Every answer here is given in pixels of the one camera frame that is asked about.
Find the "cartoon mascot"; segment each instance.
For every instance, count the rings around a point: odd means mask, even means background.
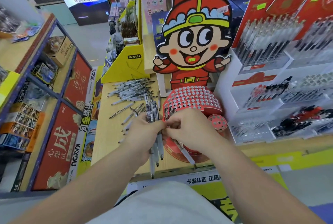
[[[171,89],[189,83],[206,86],[208,74],[223,71],[231,60],[218,54],[231,45],[231,37],[226,36],[230,21],[228,0],[173,0],[154,72],[172,73]]]

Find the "cartoon eye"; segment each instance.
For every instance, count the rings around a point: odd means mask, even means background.
[[[200,46],[208,45],[213,38],[213,28],[210,26],[205,26],[201,28],[198,32],[197,43]]]
[[[178,34],[178,44],[182,48],[189,47],[193,42],[193,31],[191,29],[186,29],[184,31],[181,31]]]

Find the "store counter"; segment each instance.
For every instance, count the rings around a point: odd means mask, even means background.
[[[152,75],[151,79],[156,81],[156,75]],[[154,95],[156,95],[158,89],[157,81],[151,84],[151,87],[154,91]],[[111,151],[115,150],[119,146],[118,142],[124,138],[123,132],[121,132],[124,126],[121,125],[121,123],[131,113],[131,110],[127,109],[112,119],[109,119],[109,117],[116,111],[125,107],[130,102],[121,102],[117,105],[111,106],[113,102],[119,100],[117,96],[107,98],[108,93],[113,90],[114,86],[112,83],[104,84],[102,98],[100,101],[101,106],[98,116],[92,164],[96,163]],[[133,107],[136,107],[139,104],[140,102],[136,102]],[[274,155],[293,151],[312,151],[326,147],[333,147],[333,136],[329,135],[307,140],[296,138],[271,143],[261,142],[238,146],[238,148],[242,150],[248,157]],[[181,162],[165,151],[164,160],[160,161],[159,167],[156,167],[155,177],[159,178],[191,173],[194,171],[208,170],[211,168],[211,166],[211,161],[206,161],[204,163],[198,164],[198,168],[194,170],[193,166],[191,166],[189,163]],[[132,181],[145,180],[149,178],[150,168],[149,162],[147,162],[136,171]]]

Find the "cloud pattern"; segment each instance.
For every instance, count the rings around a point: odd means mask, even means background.
[[[217,12],[217,9],[212,9],[210,12],[209,12],[209,9],[208,8],[203,8],[201,10],[201,12],[203,14],[205,14],[206,18],[209,19],[209,18],[214,18],[214,19],[225,19],[225,20],[228,20],[229,19],[229,16],[227,15],[224,15],[223,13],[218,13]],[[196,13],[196,10],[195,9],[190,9],[187,13],[186,16],[190,15],[190,14],[193,14],[193,13]],[[179,25],[179,24],[182,24],[182,23],[185,23],[185,15],[183,13],[180,13],[178,16],[177,16],[177,20],[174,20],[172,19],[169,24],[164,24],[163,25],[163,32]]]

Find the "red tongue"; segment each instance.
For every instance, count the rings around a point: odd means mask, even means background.
[[[193,65],[193,64],[197,63],[199,60],[200,60],[200,56],[199,55],[187,56],[185,58],[185,62],[188,63],[188,64],[190,64],[190,65]]]

